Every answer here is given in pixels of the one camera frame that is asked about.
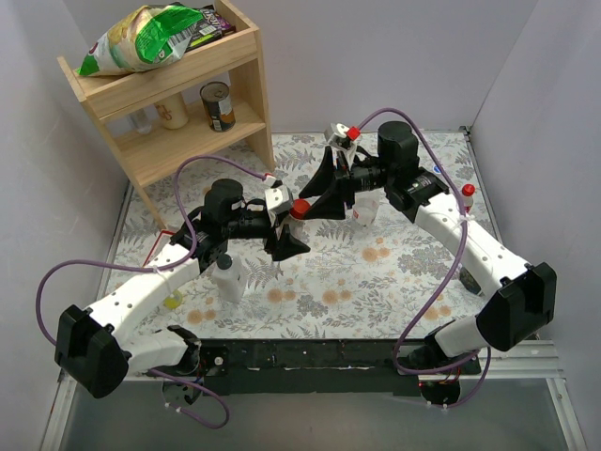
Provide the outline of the clear plastic bottle red label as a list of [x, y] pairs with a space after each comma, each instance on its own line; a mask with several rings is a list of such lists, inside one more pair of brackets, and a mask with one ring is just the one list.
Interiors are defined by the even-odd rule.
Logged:
[[357, 226], [370, 227], [378, 214], [380, 191], [358, 193], [352, 209], [352, 218]]

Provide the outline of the red bottle cap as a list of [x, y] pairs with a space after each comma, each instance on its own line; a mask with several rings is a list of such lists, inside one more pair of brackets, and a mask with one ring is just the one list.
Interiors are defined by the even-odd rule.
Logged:
[[462, 194], [465, 196], [472, 196], [475, 193], [475, 187], [472, 184], [466, 184], [462, 188]]
[[305, 199], [296, 199], [290, 209], [290, 215], [297, 219], [303, 220], [307, 211], [311, 208], [311, 204]]

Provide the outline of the crushed clear bottle red label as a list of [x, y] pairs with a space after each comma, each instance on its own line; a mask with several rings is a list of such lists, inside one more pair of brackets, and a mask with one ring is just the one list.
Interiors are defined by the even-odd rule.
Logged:
[[464, 205], [464, 212], [466, 214], [468, 214], [474, 203], [473, 196], [463, 194], [463, 195], [461, 195], [461, 197], [462, 197], [462, 201], [463, 201], [463, 205]]

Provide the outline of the small glass bottle red rim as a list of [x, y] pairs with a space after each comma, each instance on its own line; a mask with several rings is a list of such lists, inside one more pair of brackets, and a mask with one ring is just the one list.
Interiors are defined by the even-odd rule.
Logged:
[[303, 236], [303, 217], [290, 213], [286, 217], [286, 223], [289, 225], [291, 235], [300, 240]]

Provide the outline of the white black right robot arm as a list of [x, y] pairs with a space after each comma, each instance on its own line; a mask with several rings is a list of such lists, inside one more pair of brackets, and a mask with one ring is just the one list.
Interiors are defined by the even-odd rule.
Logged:
[[408, 123], [378, 128], [378, 153], [357, 158], [360, 132], [332, 124], [314, 176], [300, 197], [315, 199], [304, 219], [342, 220], [358, 193], [383, 189], [389, 203], [458, 258], [487, 302], [476, 315], [453, 320], [428, 334], [424, 344], [397, 363], [407, 374], [446, 373], [471, 353], [513, 346], [554, 317], [557, 274], [505, 248], [465, 210], [450, 187], [421, 167], [418, 138]]

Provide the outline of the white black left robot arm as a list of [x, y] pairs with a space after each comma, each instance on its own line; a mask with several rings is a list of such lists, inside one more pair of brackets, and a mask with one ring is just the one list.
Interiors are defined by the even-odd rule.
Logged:
[[55, 361], [95, 398], [111, 394], [127, 375], [153, 368], [191, 375], [200, 363], [195, 334], [172, 325], [135, 337], [134, 329], [176, 289], [223, 258], [231, 240], [261, 240], [275, 261], [309, 252], [281, 223], [292, 206], [293, 195], [281, 181], [263, 197], [245, 200], [238, 181], [217, 180], [142, 272], [86, 309], [72, 305], [62, 313]]

